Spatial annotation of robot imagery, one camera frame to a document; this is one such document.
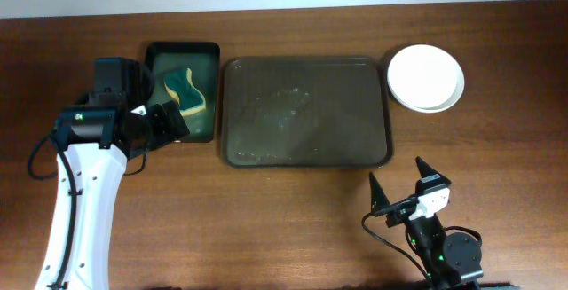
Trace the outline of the pale green plate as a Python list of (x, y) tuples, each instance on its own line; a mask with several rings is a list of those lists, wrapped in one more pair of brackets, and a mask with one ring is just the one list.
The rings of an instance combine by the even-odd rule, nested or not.
[(465, 89), (458, 61), (447, 51), (415, 44), (398, 51), (387, 67), (392, 96), (404, 107), (424, 114), (443, 112), (454, 106)]

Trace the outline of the green yellow sponge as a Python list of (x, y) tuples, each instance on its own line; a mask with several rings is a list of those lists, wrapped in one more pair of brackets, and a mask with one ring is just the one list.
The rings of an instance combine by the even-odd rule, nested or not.
[(165, 90), (177, 102), (182, 116), (197, 114), (207, 108), (204, 95), (193, 83), (193, 71), (190, 68), (168, 72), (163, 80)]

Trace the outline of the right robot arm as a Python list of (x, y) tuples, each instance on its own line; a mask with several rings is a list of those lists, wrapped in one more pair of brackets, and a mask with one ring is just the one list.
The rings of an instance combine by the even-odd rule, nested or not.
[[(369, 175), (370, 212), (361, 219), (365, 232), (399, 252), (416, 266), (428, 289), (479, 289), (481, 235), (461, 226), (443, 226), (437, 212), (450, 202), (452, 182), (422, 158), (415, 159), (420, 178), (407, 198), (391, 203), (374, 174)], [(380, 237), (366, 226), (370, 217), (383, 216), (388, 227), (405, 226), (405, 239), (416, 257)]]

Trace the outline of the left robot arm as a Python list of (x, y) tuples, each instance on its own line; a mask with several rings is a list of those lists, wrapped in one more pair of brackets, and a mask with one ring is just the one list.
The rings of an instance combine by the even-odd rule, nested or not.
[(94, 89), (63, 109), (46, 136), (57, 154), (58, 188), (36, 288), (109, 287), (114, 205), (129, 160), (189, 133), (175, 101), (149, 105), (154, 86), (134, 59), (96, 59)]

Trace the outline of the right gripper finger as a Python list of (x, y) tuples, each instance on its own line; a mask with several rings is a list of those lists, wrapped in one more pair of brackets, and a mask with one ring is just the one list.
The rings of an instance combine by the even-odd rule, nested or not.
[(368, 174), (371, 199), (371, 214), (379, 214), (388, 208), (391, 203), (385, 195), (383, 188), (380, 186), (373, 172)]
[(416, 167), (420, 173), (421, 179), (439, 179), (441, 175), (426, 163), (420, 156), (415, 159)]

